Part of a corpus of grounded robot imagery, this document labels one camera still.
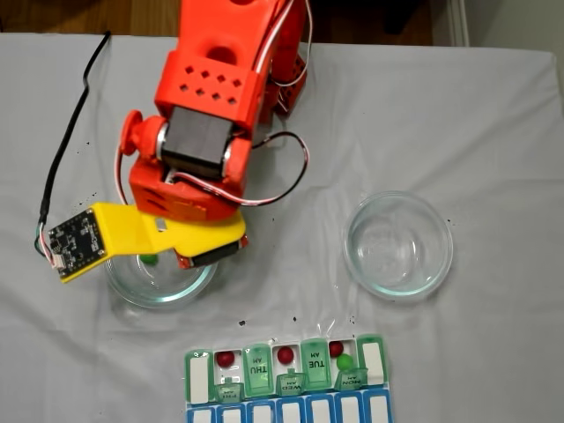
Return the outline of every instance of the pill organizer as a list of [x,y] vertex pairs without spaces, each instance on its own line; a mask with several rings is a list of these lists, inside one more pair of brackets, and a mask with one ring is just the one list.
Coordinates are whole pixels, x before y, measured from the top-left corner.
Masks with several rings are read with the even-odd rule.
[[378,335],[193,350],[185,369],[188,423],[393,423]]

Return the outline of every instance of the white wall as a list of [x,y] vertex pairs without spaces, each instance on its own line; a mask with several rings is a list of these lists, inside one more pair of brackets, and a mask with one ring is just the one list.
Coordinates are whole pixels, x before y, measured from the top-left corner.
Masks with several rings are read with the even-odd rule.
[[465,0],[470,45],[552,51],[564,81],[564,0]]

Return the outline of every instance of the wooden floor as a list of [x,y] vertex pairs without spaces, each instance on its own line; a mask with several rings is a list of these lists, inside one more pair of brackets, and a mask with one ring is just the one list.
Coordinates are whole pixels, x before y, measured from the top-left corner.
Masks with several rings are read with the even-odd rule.
[[[0,0],[4,32],[176,36],[181,0]],[[312,0],[314,41],[432,45],[428,0],[400,35],[383,31],[378,0]]]

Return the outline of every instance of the clear glass bowl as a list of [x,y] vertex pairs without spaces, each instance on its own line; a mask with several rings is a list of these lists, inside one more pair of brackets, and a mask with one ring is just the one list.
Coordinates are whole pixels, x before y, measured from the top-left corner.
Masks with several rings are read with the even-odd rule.
[[196,297],[212,280],[217,264],[180,269],[173,250],[155,265],[139,256],[116,256],[106,263],[108,282],[125,300],[146,308],[178,306]]
[[354,280],[385,299],[417,300],[435,290],[452,263],[452,235],[437,211],[412,194],[388,191],[352,213],[343,251]]

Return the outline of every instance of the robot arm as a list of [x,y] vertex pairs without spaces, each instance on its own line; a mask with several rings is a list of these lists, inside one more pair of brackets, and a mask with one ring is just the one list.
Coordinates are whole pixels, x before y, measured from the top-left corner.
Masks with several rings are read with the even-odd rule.
[[[304,0],[182,1],[178,44],[155,95],[159,114],[133,110],[123,125],[115,171],[125,204],[94,204],[49,232],[63,282],[115,255],[174,249],[188,268],[246,245],[238,209],[252,139],[273,111],[290,112],[303,86],[306,11],[311,18]],[[126,205],[121,160],[134,152],[135,205]]]

